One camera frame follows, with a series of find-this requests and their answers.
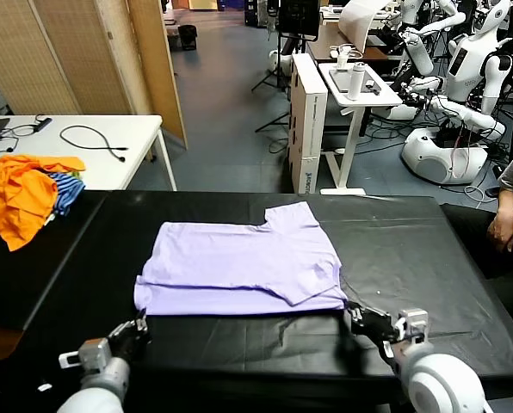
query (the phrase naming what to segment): white standing desk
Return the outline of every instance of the white standing desk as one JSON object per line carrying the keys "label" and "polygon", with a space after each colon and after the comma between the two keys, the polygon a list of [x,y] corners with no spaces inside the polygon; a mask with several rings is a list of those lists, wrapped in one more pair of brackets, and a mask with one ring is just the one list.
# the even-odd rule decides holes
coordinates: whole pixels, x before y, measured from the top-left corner
{"label": "white standing desk", "polygon": [[343,10],[343,6],[333,6],[333,9],[338,11],[338,13],[329,11],[329,6],[321,6],[319,8],[319,12],[322,15],[322,24],[325,25],[327,23],[335,23],[339,21],[341,18],[341,11]]}
{"label": "white standing desk", "polygon": [[[52,122],[40,132],[19,138],[17,148],[3,155],[33,155],[39,157],[78,157],[84,162],[86,170],[81,177],[87,189],[116,190],[126,189],[145,154],[156,146],[158,160],[167,173],[172,189],[176,191],[176,182],[170,166],[169,154],[161,132],[161,116],[158,115],[50,115]],[[6,127],[33,124],[33,115],[0,116],[10,118]],[[59,133],[71,125],[90,126],[101,132],[111,147],[125,146],[127,151],[114,151],[124,157],[120,162],[107,150],[87,150],[76,148],[59,137]],[[17,130],[18,134],[28,129]],[[87,129],[75,128],[65,132],[65,136],[75,144],[82,146],[105,146],[98,134]],[[13,139],[0,141],[0,150],[13,146]]]}
{"label": "white standing desk", "polygon": [[341,93],[331,78],[330,70],[335,69],[336,65],[335,63],[323,63],[319,65],[318,68],[338,105],[344,107],[344,109],[341,110],[341,114],[346,115],[352,113],[352,121],[350,122],[349,134],[344,147],[341,168],[339,169],[337,160],[335,159],[335,155],[339,153],[338,151],[328,151],[325,153],[325,158],[331,174],[333,175],[336,189],[322,189],[322,194],[347,194],[346,182],[349,179],[350,167],[354,159],[356,142],[358,141],[358,134],[360,132],[360,126],[362,125],[365,109],[381,106],[398,106],[402,103],[398,95],[394,93],[390,86],[388,86],[369,65],[366,66],[366,71],[375,81],[375,84],[380,87],[380,93],[378,95],[374,93],[361,93],[357,100],[351,101],[346,93]]}

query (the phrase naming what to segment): gray floor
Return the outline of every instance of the gray floor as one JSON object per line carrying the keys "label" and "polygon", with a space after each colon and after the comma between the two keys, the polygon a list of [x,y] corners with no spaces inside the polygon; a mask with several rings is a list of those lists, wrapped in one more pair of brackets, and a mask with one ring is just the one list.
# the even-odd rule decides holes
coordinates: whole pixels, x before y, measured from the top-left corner
{"label": "gray floor", "polygon": [[[197,50],[173,52],[176,83],[189,140],[185,151],[174,139],[167,140],[178,188],[182,191],[285,192],[283,174],[285,151],[272,154],[285,144],[287,130],[254,129],[288,110],[287,98],[276,89],[262,86],[254,94],[250,88],[264,76],[268,53],[275,37],[268,41],[266,30],[248,28],[243,13],[176,11],[180,24],[195,24]],[[508,128],[512,123],[502,119]],[[330,102],[328,124],[346,122],[338,107]],[[324,138],[325,146],[343,146],[344,136]],[[358,151],[381,148],[402,138],[374,140],[362,138]],[[453,194],[412,175],[399,159],[401,146],[355,157],[349,176],[351,187],[364,188],[374,195],[428,195],[438,202],[475,207],[464,194]],[[496,184],[488,175],[482,188]],[[318,187],[331,188],[329,170],[320,165]],[[133,178],[131,189],[170,190],[157,163],[143,162]],[[483,204],[494,209],[495,202]],[[513,413],[513,399],[491,402],[494,411]]]}

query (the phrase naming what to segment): black tablecloth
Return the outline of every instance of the black tablecloth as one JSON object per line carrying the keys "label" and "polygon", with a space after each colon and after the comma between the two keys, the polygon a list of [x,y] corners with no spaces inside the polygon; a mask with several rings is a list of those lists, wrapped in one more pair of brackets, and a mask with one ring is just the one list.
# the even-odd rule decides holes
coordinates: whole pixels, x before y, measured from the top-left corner
{"label": "black tablecloth", "polygon": [[[36,360],[42,377],[57,377],[59,353],[131,317],[134,278],[164,221],[257,225],[266,207],[300,200],[308,201],[337,250],[351,299],[394,315],[424,308],[437,351],[468,363],[489,397],[513,394],[513,322],[436,202],[417,197],[112,193],[62,268],[15,360]],[[379,403],[398,389],[367,339],[361,339],[365,379],[351,374],[337,351],[343,330],[337,313],[149,317],[149,325],[153,341],[133,369],[131,400],[138,406],[186,394],[323,401],[358,398],[363,391]]]}
{"label": "black tablecloth", "polygon": [[31,243],[10,253],[0,238],[0,327],[24,330],[59,275],[86,226],[107,196],[84,192],[66,219],[42,228]]}

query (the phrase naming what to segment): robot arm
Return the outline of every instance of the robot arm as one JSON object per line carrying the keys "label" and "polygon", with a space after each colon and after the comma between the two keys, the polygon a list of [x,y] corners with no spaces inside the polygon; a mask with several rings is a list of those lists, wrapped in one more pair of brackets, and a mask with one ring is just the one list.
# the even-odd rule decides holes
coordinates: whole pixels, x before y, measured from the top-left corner
{"label": "robot arm", "polygon": [[82,366],[86,374],[81,390],[68,398],[58,413],[122,413],[130,362],[149,341],[143,310],[106,338],[88,340],[78,351],[61,354],[62,368]]}
{"label": "robot arm", "polygon": [[452,102],[446,96],[434,96],[430,100],[429,108],[461,120],[469,129],[476,133],[482,132],[490,139],[497,139],[505,133],[504,124],[489,114],[481,114],[467,106]]}
{"label": "robot arm", "polygon": [[458,24],[462,24],[466,19],[465,13],[458,12],[455,4],[452,3],[451,0],[438,0],[438,5],[444,12],[446,12],[446,14],[448,14],[448,17],[437,22],[432,22],[420,30],[407,28],[401,34],[411,61],[422,76],[430,74],[434,69],[422,38],[444,30],[445,28],[451,28]]}
{"label": "robot arm", "polygon": [[499,92],[511,70],[510,56],[490,56],[483,65],[486,85],[482,93],[482,114],[491,114],[498,102]]}
{"label": "robot arm", "polygon": [[460,359],[438,354],[427,340],[426,311],[401,311],[391,326],[388,313],[349,303],[352,332],[368,336],[400,379],[417,413],[491,412],[477,374]]}
{"label": "robot arm", "polygon": [[444,85],[445,79],[439,76],[414,77],[408,85],[408,92],[422,90],[439,90]]}

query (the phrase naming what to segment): white cylinder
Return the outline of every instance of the white cylinder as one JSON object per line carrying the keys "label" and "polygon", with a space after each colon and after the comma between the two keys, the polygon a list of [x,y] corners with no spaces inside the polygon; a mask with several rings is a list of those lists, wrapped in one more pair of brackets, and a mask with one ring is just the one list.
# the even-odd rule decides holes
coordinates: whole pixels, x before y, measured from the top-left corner
{"label": "white cylinder", "polygon": [[349,93],[347,97],[351,101],[355,101],[362,91],[363,78],[366,73],[366,64],[362,62],[354,63],[350,76]]}
{"label": "white cylinder", "polygon": [[430,74],[435,66],[430,61],[429,54],[425,48],[423,41],[420,37],[416,36],[416,39],[410,43],[406,43],[408,54],[411,57],[411,61],[415,65],[417,71],[422,76]]}

